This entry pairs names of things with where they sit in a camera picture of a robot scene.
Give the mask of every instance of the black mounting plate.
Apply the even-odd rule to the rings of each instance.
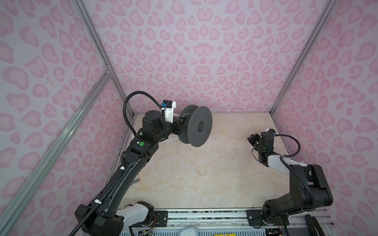
[[[255,226],[255,227],[260,226],[261,220],[262,220],[261,210],[246,210],[245,212],[247,213],[247,220],[248,220],[249,226]]]
[[[167,221],[168,221],[168,212],[167,211],[154,211],[153,217],[156,218],[156,225],[155,227],[167,227]],[[144,226],[141,225],[141,223],[133,224],[131,227],[138,227],[143,228]]]

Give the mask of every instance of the pink heart wallpaper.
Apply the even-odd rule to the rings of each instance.
[[[126,94],[233,112],[271,109],[326,0],[84,2]]]
[[[77,225],[79,204],[88,204],[104,187],[126,123],[111,81],[58,158],[10,233],[68,235]]]
[[[0,213],[104,73],[70,0],[0,4]]]
[[[341,1],[273,116],[300,141],[295,159],[323,167],[340,236],[378,233],[377,12],[376,1]]]

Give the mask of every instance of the yellow string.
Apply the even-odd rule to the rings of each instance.
[[[229,134],[225,131],[225,129],[224,129],[222,126],[220,126],[215,120],[214,120],[214,122],[215,122],[215,124],[218,125],[218,126],[223,130],[223,132],[225,132],[225,134],[227,134],[230,138],[235,139],[235,140],[237,140],[237,141],[246,141],[246,140],[247,140],[247,139],[239,140],[239,139],[234,138],[233,136],[229,135]]]

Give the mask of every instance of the pink wall panel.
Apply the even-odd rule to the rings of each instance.
[[[374,1],[341,1],[273,117],[300,140],[297,160],[323,167],[344,236],[378,233],[377,12]]]
[[[109,81],[10,235],[71,232],[76,208],[88,204],[105,185],[126,129],[121,108]]]
[[[178,111],[269,111],[326,0],[85,3],[126,94],[172,99]]]
[[[104,72],[69,0],[0,5],[0,213]]]

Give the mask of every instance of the table surface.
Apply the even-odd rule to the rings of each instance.
[[[142,127],[143,116],[137,116],[135,130]],[[141,200],[156,209],[262,207],[266,200],[289,192],[289,177],[256,161],[246,140],[266,128],[277,130],[269,113],[212,117],[210,137],[201,147],[160,143],[140,171],[140,182],[128,189],[119,207]],[[275,138],[274,150],[287,154],[281,137]]]

